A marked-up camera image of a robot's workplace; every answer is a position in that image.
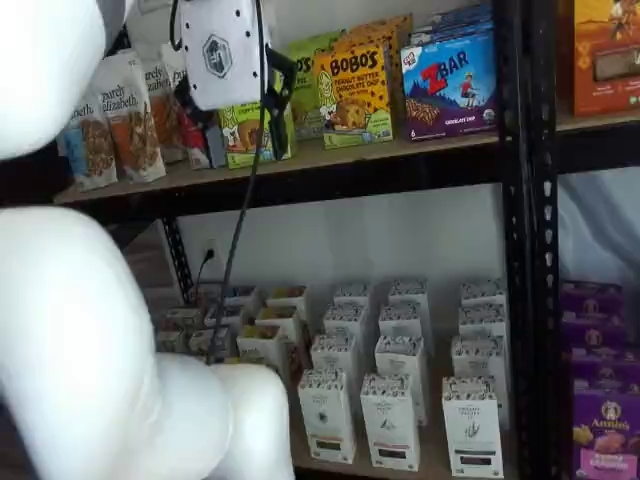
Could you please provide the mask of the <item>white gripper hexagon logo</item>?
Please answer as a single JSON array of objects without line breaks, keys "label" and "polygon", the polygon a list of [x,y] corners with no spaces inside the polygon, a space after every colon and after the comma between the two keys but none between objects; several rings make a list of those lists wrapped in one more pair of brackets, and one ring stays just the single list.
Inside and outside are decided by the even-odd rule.
[{"label": "white gripper hexagon logo", "polygon": [[288,146],[285,112],[295,88],[297,64],[265,46],[268,22],[254,1],[181,1],[180,34],[190,101],[187,149],[192,170],[226,165],[225,143],[216,110],[260,97],[260,51],[264,48],[267,72],[276,73],[279,87],[268,81],[262,105],[269,113],[269,134],[276,160]]}]

